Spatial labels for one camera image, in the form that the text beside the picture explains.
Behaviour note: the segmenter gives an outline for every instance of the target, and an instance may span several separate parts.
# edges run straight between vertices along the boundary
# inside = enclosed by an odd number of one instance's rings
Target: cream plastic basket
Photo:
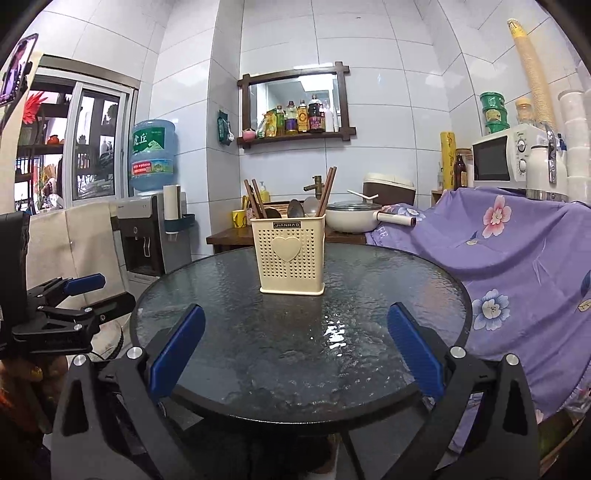
[[[322,295],[324,219],[252,219],[261,292]]]

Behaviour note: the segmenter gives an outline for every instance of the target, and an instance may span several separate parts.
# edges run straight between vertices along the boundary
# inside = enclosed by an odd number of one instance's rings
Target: electric kettle
[[[527,160],[526,192],[532,200],[569,201],[569,186],[566,165],[562,156],[556,155],[556,135],[548,124],[544,124],[548,146],[531,147]]]

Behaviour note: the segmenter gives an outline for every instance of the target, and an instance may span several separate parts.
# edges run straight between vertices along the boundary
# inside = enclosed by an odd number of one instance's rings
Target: blue flower print
[[[474,315],[474,330],[483,329],[497,330],[503,325],[503,322],[509,318],[509,297],[499,295],[495,288],[487,292],[482,299],[476,299],[472,302],[472,311]]]
[[[417,219],[417,222],[420,222],[425,218],[424,214],[410,207],[400,207],[398,209],[398,214],[404,215],[405,217],[415,217]]]

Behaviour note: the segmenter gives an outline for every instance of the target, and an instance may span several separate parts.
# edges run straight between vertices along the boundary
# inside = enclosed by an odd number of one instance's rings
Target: pink flower print
[[[503,228],[504,223],[507,223],[511,219],[511,207],[505,206],[505,197],[503,195],[497,195],[495,199],[495,205],[489,207],[489,209],[482,217],[482,223],[485,226],[482,236],[489,238],[491,235],[499,236]]]

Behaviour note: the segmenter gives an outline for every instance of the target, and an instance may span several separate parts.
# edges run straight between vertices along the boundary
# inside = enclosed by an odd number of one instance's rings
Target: glass pane
[[[74,200],[115,194],[118,109],[118,97],[82,91],[74,146]]]
[[[323,107],[324,129],[338,132],[340,123],[339,89],[335,74],[306,75],[295,79],[277,80],[250,86],[251,128],[258,129],[265,113],[281,105],[285,111],[290,101],[295,107],[303,100],[306,107],[315,96]]]

